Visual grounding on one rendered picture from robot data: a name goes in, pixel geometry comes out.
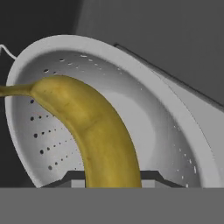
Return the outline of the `yellow banana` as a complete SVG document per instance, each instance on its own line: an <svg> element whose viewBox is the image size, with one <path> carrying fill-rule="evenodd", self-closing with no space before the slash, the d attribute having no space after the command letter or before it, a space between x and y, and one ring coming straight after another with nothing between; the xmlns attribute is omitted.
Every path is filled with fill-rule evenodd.
<svg viewBox="0 0 224 224"><path fill-rule="evenodd" d="M84 164L86 187L141 187L137 153L122 118L87 83L52 75L30 84L0 86L0 97L25 95L58 118L72 134Z"/></svg>

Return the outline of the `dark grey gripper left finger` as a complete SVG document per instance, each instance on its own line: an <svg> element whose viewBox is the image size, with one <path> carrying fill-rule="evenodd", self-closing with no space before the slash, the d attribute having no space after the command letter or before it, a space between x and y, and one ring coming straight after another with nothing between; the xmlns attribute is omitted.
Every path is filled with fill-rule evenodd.
<svg viewBox="0 0 224 224"><path fill-rule="evenodd" d="M66 175L57 181L54 181L48 185L45 185L45 188L85 188L86 187L86 178L84 171L68 171Z"/></svg>

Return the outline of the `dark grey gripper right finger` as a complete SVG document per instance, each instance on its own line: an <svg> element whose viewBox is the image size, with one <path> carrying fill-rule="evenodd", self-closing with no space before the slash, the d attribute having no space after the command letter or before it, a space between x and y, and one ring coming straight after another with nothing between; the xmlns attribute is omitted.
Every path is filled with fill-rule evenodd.
<svg viewBox="0 0 224 224"><path fill-rule="evenodd" d="M143 188L183 188L182 185L163 178L159 171L141 171Z"/></svg>

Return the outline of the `white colander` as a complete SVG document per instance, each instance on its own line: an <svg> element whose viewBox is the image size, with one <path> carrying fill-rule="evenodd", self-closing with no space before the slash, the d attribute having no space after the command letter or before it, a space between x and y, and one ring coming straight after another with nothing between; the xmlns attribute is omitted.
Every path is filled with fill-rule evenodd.
<svg viewBox="0 0 224 224"><path fill-rule="evenodd" d="M7 85L64 74L97 89L115 107L136 147L141 171L159 171L183 187L224 187L224 178L189 108L158 72L93 38L56 35L27 46L10 68ZM27 96L5 98L17 155L36 187L83 171L76 142L64 125Z"/></svg>

